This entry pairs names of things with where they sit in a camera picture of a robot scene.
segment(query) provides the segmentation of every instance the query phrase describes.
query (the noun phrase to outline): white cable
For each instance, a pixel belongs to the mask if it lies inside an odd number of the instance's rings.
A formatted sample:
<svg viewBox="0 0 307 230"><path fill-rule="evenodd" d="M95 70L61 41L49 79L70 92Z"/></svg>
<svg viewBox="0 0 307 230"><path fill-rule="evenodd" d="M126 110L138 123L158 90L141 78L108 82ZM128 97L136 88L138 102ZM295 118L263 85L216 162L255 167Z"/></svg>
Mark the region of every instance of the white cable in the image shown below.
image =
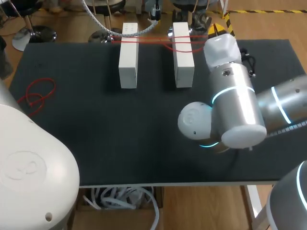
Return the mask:
<svg viewBox="0 0 307 230"><path fill-rule="evenodd" d="M113 32L107 28L105 28L96 18L95 16L92 14L92 12L90 11L90 9L88 8L88 6L86 5L85 3L85 0L81 0L81 3L85 9L85 11L88 13L88 15L97 23L97 25L99 25L101 27L101 29L103 29L104 31L106 31L107 33L113 35L113 36L119 36L119 37L135 37L135 36L140 36L142 34L145 34L149 31L151 31L157 24L158 24L158 21L151 21L152 24L147 27L146 29L142 30L142 31L139 31L137 33L134 33L134 34L119 34L119 33L116 33L116 32Z"/></svg>
<svg viewBox="0 0 307 230"><path fill-rule="evenodd" d="M141 191L141 192L144 192L145 194L147 194L151 198L151 200L153 202L155 218L154 218L154 222L153 222L152 227L150 228L150 230L155 230L155 228L158 225L159 218L160 218L159 207L158 207L157 201L155 200L155 197L153 196L153 194L151 192L149 192L148 190L146 190L146 189L144 189L142 187L137 187L136 189Z"/></svg>
<svg viewBox="0 0 307 230"><path fill-rule="evenodd" d="M154 189L151 188L152 192L149 192L148 190L142 188L142 187L113 187L113 188L106 188L100 195L100 203L103 205L102 207L97 204L97 199L99 198L99 192L100 188L91 189L91 200L88 199L86 196L83 196L84 200L89 203L93 208L97 210L101 209L137 209L139 208L140 203L142 202L142 199L144 198L144 194L148 195L150 200L153 202L153 207L155 211L155 218L154 222L150 228L150 230L155 230L158 222L159 222L159 207L157 205L157 201L155 200L155 197L153 195ZM133 202L128 203L127 198L135 192L138 193L138 198Z"/></svg>

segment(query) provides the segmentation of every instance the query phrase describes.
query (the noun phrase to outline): yellow black tape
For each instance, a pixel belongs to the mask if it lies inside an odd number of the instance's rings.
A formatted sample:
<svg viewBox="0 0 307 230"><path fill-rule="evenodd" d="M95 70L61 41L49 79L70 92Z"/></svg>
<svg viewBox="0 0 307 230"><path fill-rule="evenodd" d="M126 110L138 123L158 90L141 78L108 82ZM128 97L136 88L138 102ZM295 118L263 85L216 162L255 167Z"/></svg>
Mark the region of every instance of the yellow black tape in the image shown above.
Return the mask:
<svg viewBox="0 0 307 230"><path fill-rule="evenodd" d="M225 30L224 27L222 27L218 23L214 23L212 26L210 26L208 30L208 39L213 38L215 36L223 35L226 34L227 31Z"/></svg>
<svg viewBox="0 0 307 230"><path fill-rule="evenodd" d="M233 37L236 37L236 36L235 36L234 29L232 28L232 24L230 23L229 15L230 15L230 13L226 13L226 14L225 14L225 17L224 17L224 20L226 21L226 25L227 25L228 32L229 32Z"/></svg>
<svg viewBox="0 0 307 230"><path fill-rule="evenodd" d="M222 14L221 11L207 11L207 12ZM307 13L307 10L273 10L273 11L242 10L242 11L227 11L227 13Z"/></svg>

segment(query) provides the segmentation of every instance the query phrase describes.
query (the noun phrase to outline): red string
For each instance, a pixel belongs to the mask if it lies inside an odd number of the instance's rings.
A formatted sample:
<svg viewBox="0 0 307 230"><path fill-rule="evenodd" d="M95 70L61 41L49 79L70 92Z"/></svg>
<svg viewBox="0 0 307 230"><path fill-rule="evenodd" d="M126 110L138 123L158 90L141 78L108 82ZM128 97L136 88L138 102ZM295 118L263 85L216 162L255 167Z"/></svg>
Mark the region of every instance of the red string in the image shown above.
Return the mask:
<svg viewBox="0 0 307 230"><path fill-rule="evenodd" d="M53 83L53 89L46 95L46 96L42 96L40 95L39 93L36 93L36 92L32 92L32 93L29 93L29 90L31 88L31 86L33 86L34 84L38 83L38 82L41 82L41 81L50 81ZM18 101L17 103L20 103L21 101L23 101L24 99L26 100L27 104L32 107L34 104L38 103L38 102L41 102L41 105L32 113L29 114L29 116L33 116L35 115L39 110L41 110L44 106L44 103L45 103L45 99L48 98L50 95L52 95L54 93L56 89L56 83L54 82L53 79L51 78L40 78L40 79L37 79L35 81L33 81L31 84L28 85L28 87L26 88L25 90L25 95L22 96ZM31 102L29 100L29 98L31 96L38 96L40 97L40 99L36 100L36 101L33 101Z"/></svg>
<svg viewBox="0 0 307 230"><path fill-rule="evenodd" d="M182 37L208 37L208 35L187 35L187 36L177 36L177 37L172 37L172 38L182 38ZM168 39L167 37L138 37L138 36L135 36L135 37L124 37L124 38L138 38L138 39L159 39L159 40L161 40L161 39Z"/></svg>
<svg viewBox="0 0 307 230"><path fill-rule="evenodd" d="M207 35L191 35L191 36L178 36L174 38L180 38L180 37L207 37ZM128 38L142 38L142 39L159 39L160 41L112 41L112 43L141 43L141 44L162 44L164 45L167 49L179 53L196 53L200 52L203 50L203 47L200 47L198 49L190 50L190 51L183 51L183 50L176 50L173 49L172 47L169 47L167 44L176 44L176 43L185 43L185 44L204 44L206 41L192 41L192 42L171 42L171 41L161 41L161 39L166 39L165 37L128 37Z"/></svg>
<svg viewBox="0 0 307 230"><path fill-rule="evenodd" d="M38 83L40 81L50 81L50 82L52 82L53 83L53 89L46 96L42 97L41 99L38 99L38 100L36 100L34 102L30 102L29 101L29 95L28 95L29 94L29 90L30 90L31 86L33 86L34 84L36 84L36 83ZM25 99L26 99L28 105L30 107L32 107L34 104L36 104L36 103L38 103L40 101L45 100L47 97L49 97L51 94L53 94L55 90L56 90L56 83L54 82L53 79L51 79L51 78L40 78L40 79L37 79L37 80L33 81L31 84L28 85L28 87L27 87L27 89L25 91Z"/></svg>
<svg viewBox="0 0 307 230"><path fill-rule="evenodd" d="M203 46L198 48L198 49L193 49L193 50L190 50L190 51L183 51L183 50L176 50L176 49L173 49L172 47L169 47L167 44L163 44L166 48L168 48L169 50L172 50L172 51L175 51L175 52L179 52L179 53L197 53L197 52L200 52L203 50Z"/></svg>
<svg viewBox="0 0 307 230"><path fill-rule="evenodd" d="M39 93L33 92L33 93L29 93L28 97L31 96L39 96L41 99L43 98L42 95L40 95ZM23 101L26 98L26 95L22 96L21 98L19 98L19 100L17 101L17 103L20 103L21 101ZM34 114L36 114L39 110L41 110L41 108L44 106L44 100L41 101L41 105L32 113L30 113L28 116L33 116Z"/></svg>
<svg viewBox="0 0 307 230"><path fill-rule="evenodd" d="M205 41L195 41L195 42L171 42L171 41L151 41L151 42L143 42L143 41L112 41L112 43L142 43L142 44L204 44Z"/></svg>

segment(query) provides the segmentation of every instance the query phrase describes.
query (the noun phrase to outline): black cable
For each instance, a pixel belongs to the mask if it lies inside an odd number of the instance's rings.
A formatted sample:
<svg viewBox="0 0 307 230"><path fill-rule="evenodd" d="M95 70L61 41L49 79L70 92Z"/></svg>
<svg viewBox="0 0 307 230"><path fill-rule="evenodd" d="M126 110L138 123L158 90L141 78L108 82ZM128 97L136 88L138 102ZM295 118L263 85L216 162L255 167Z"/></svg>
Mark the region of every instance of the black cable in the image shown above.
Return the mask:
<svg viewBox="0 0 307 230"><path fill-rule="evenodd" d="M255 77L256 76L256 59L255 57L253 57L252 55L250 55L248 53L248 50L245 48L241 48L240 49L240 53L241 53L241 59L242 61L247 61L247 63L249 64L251 70L248 72L250 77Z"/></svg>

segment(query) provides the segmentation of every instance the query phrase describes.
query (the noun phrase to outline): chair base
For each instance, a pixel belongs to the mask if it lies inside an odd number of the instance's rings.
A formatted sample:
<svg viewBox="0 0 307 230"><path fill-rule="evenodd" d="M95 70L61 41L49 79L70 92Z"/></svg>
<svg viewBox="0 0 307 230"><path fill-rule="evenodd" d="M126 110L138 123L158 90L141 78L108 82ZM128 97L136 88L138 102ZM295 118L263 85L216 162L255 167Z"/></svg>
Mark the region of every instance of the chair base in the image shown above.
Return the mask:
<svg viewBox="0 0 307 230"><path fill-rule="evenodd" d="M43 25L33 26L33 32L27 28L18 31L13 40L12 45L15 49L24 51L28 43L54 42L57 39L57 33L51 28Z"/></svg>
<svg viewBox="0 0 307 230"><path fill-rule="evenodd" d="M111 31L121 34L122 30L119 28L112 28ZM120 41L120 37L111 37L109 33L105 32L104 30L98 30L94 32L89 38L88 42L94 43L106 43L111 41Z"/></svg>

